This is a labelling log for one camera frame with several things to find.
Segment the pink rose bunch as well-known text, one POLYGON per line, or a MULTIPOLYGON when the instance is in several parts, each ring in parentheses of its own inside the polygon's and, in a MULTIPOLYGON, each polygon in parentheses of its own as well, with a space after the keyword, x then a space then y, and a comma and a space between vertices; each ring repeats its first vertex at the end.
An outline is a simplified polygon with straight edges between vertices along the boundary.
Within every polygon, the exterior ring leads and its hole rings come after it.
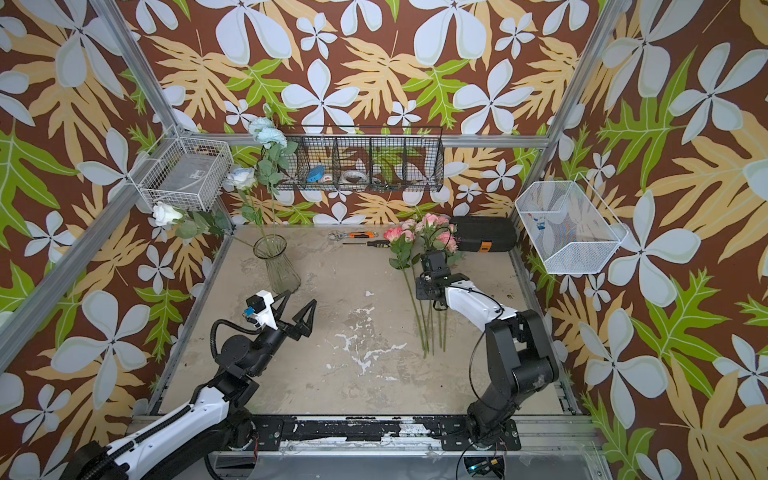
POLYGON ((436 250, 445 253, 446 262, 449 267, 456 265, 462 258, 463 253, 459 250, 458 241, 450 230, 441 231, 433 241, 436 250))

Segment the pink rose cluster stem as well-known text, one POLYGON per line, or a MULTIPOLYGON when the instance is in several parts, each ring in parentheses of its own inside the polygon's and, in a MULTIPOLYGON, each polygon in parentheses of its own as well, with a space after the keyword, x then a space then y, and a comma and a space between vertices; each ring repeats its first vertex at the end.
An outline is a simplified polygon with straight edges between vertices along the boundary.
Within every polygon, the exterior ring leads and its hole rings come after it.
POLYGON ((440 229, 451 230, 450 218, 444 215, 435 215, 433 224, 437 230, 440 230, 440 229))

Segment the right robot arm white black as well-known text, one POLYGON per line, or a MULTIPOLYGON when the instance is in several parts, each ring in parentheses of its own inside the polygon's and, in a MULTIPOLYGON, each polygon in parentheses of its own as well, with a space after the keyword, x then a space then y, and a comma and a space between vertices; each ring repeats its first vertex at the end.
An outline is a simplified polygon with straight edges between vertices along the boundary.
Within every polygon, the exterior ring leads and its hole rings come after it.
POLYGON ((513 414, 559 378, 543 318, 533 310, 507 307, 467 276, 453 274, 442 251, 425 254, 421 266, 416 298, 463 315, 479 328, 485 342, 490 383, 467 409, 468 438, 477 446, 513 438, 513 414))

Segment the pale pink carnation stem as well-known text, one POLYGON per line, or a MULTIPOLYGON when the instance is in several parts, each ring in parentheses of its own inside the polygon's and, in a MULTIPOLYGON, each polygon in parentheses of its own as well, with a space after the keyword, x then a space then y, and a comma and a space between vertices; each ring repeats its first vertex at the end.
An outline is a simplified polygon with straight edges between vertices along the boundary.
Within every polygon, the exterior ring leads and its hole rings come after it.
MULTIPOLYGON (((415 256, 413 260, 414 266, 420 265, 422 257, 435 250, 433 241, 437 236, 437 229, 434 227, 435 214, 426 214, 421 220, 418 221, 416 227, 417 241, 414 246, 416 247, 415 256)), ((422 315, 424 326, 424 343, 427 353, 435 353, 435 331, 434 322, 431 313, 431 307, 426 300, 419 301, 420 313, 422 315)))

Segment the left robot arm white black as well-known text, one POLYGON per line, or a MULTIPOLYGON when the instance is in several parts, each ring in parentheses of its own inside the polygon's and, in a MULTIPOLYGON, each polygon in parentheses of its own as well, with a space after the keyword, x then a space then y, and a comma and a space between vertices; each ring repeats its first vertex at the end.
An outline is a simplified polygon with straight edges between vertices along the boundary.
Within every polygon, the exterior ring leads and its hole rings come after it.
POLYGON ((246 301, 246 328, 218 319, 210 329, 216 374, 198 385, 190 400, 150 425, 106 446, 92 441, 78 449, 63 479, 171 479, 209 454, 250 444, 253 415, 246 404, 286 339, 310 337, 317 301, 310 300, 290 322, 282 319, 291 297, 258 292, 246 301))

